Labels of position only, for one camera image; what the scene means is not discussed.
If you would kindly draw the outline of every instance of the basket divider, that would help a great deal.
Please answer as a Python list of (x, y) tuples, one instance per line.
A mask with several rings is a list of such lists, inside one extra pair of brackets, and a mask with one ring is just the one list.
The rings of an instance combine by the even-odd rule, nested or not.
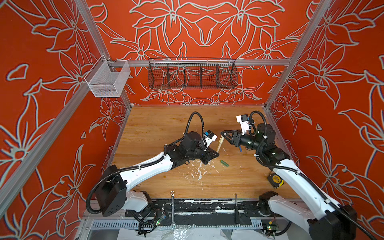
[(233, 86), (233, 84), (232, 84), (232, 72), (233, 72), (234, 66), (235, 66), (235, 62), (232, 63), (231, 73), (228, 76), (229, 82), (231, 83), (232, 86)]
[(153, 75), (152, 66), (151, 66), (150, 62), (149, 62), (149, 69), (150, 69), (150, 73), (151, 73), (151, 76), (152, 76), (152, 78), (151, 78), (152, 81), (150, 81), (152, 84), (150, 84), (149, 87), (151, 89), (153, 89), (153, 84), (155, 83), (155, 76)]
[(219, 76), (218, 64), (216, 63), (216, 87), (220, 88), (220, 76)]
[(169, 63), (167, 63), (167, 81), (168, 81), (168, 88), (170, 88)]
[(183, 74), (184, 74), (184, 87), (185, 88), (187, 86), (187, 78), (185, 77), (185, 63), (183, 63)]
[(203, 69), (200, 63), (200, 87), (203, 88)]

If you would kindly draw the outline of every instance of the red wall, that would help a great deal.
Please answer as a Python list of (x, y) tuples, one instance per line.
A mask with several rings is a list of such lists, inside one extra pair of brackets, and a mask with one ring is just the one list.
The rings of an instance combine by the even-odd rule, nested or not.
[[(0, 186), (100, 57), (72, 0), (0, 3)], [(0, 220), (1, 239), (73, 239), (122, 120), (120, 98), (85, 97)]]
[[(318, 1), (87, 0), (115, 60), (155, 57), (289, 58)], [(132, 68), (132, 103), (263, 104), (282, 66), (241, 67), (233, 90), (160, 91), (148, 88), (145, 67)]]
[(384, 237), (383, 11), (382, 1), (334, 1), (272, 108), (300, 169), (376, 237)]

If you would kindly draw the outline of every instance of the wooden table surface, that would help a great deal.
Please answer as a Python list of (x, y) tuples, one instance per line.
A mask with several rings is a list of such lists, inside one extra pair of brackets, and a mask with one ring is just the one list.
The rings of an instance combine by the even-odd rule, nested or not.
[[(118, 168), (136, 165), (163, 151), (163, 145), (182, 137), (193, 111), (204, 119), (205, 131), (211, 130), (218, 137), (210, 147), (217, 149), (220, 132), (240, 129), (236, 115), (250, 114), (253, 110), (263, 112), (255, 106), (135, 106), (129, 115), (124, 133), (112, 164)], [(254, 114), (258, 124), (261, 117)], [(195, 115), (189, 131), (201, 134), (200, 118)], [(253, 154), (245, 147), (238, 147), (226, 140), (219, 151), (220, 156), (204, 165), (200, 160), (191, 161), (171, 171), (158, 174), (137, 185), (133, 190), (144, 190), (151, 198), (234, 198), (257, 199), (260, 194), (273, 190), (282, 197), (299, 198), (288, 184), (274, 189), (267, 180), (270, 170), (257, 163)]]

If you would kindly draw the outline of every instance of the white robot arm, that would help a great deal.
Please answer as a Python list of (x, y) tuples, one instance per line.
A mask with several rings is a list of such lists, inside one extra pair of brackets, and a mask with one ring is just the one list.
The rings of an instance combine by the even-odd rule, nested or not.
[[(202, 140), (205, 142), (205, 144), (202, 145), (201, 150), (203, 150), (204, 156), (206, 154), (212, 156), (209, 160), (218, 156), (217, 152), (215, 152), (215, 151), (212, 152), (213, 150), (209, 149), (209, 145), (213, 141), (215, 141), (216, 138), (217, 138), (217, 136), (209, 130), (204, 133), (203, 138), (202, 138)], [(141, 162), (140, 164), (138, 164), (138, 166), (146, 164), (146, 163), (157, 161), (163, 156), (164, 156), (164, 152), (161, 152), (158, 155), (156, 155), (155, 157), (148, 159), (147, 161)], [(153, 177), (159, 173), (167, 172), (167, 171), (171, 170), (173, 165), (174, 165), (174, 162), (172, 161), (172, 158), (169, 156), (169, 154), (166, 154), (164, 156), (164, 159), (155, 165), (152, 165), (152, 166), (149, 166), (149, 167), (146, 167), (143, 169), (136, 169), (133, 171), (122, 172), (120, 174), (121, 178), (124, 180), (127, 180), (127, 183), (126, 183), (127, 194), (126, 194), (126, 201), (125, 201), (124, 205), (121, 207), (121, 209), (134, 210), (136, 212), (143, 210), (148, 204), (148, 200), (147, 200), (147, 197), (145, 196), (145, 194), (143, 192), (134, 192), (134, 191), (129, 191), (129, 190), (131, 190), (133, 187), (135, 187), (136, 185), (138, 185), (139, 183), (141, 183), (142, 181), (144, 181), (148, 178), (151, 178), (151, 177)]]
[[(197, 114), (202, 122), (202, 136), (197, 132), (188, 132), (193, 115)], [(91, 214), (102, 213), (104, 217), (110, 216), (120, 209), (139, 212), (148, 205), (150, 197), (146, 192), (130, 191), (142, 181), (159, 173), (167, 172), (190, 160), (200, 159), (204, 164), (219, 154), (209, 145), (217, 136), (210, 130), (204, 131), (204, 122), (198, 112), (193, 112), (188, 120), (185, 135), (171, 144), (164, 145), (164, 151), (155, 157), (138, 165), (117, 169), (115, 165), (109, 166), (101, 179), (91, 189), (86, 200), (87, 211)], [(91, 208), (90, 201), (93, 194), (100, 209)]]
[[(259, 114), (263, 119), (255, 127), (252, 115)], [(255, 157), (259, 164), (270, 168), (279, 175), (306, 203), (309, 210), (286, 201), (276, 192), (269, 191), (259, 196), (258, 211), (268, 216), (280, 214), (307, 231), (313, 240), (352, 240), (356, 237), (356, 227), (370, 239), (375, 237), (356, 221), (357, 213), (349, 205), (342, 206), (337, 200), (323, 192), (290, 159), (289, 155), (275, 145), (275, 131), (266, 123), (264, 115), (253, 111), (248, 115), (236, 117), (241, 130), (222, 131), (222, 138), (235, 147), (245, 146), (256, 150)], [(266, 235), (281, 235), (268, 232)]]

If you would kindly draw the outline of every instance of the white bracket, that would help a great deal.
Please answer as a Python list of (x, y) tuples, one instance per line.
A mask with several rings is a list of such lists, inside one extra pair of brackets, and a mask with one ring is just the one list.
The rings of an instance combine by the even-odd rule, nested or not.
[(236, 120), (237, 122), (240, 123), (240, 126), (241, 126), (241, 131), (242, 131), (242, 135), (244, 135), (247, 130), (249, 129), (249, 120), (248, 120), (248, 115), (239, 115), (239, 116), (236, 116)]
[(214, 135), (212, 136), (212, 138), (209, 138), (209, 133), (208, 133), (208, 132), (205, 132), (205, 134), (204, 134), (204, 136), (203, 136), (203, 139), (206, 141), (206, 143), (207, 143), (207, 148), (208, 148), (209, 145), (210, 145), (213, 141), (215, 141), (215, 140), (217, 139), (217, 135), (214, 134)]

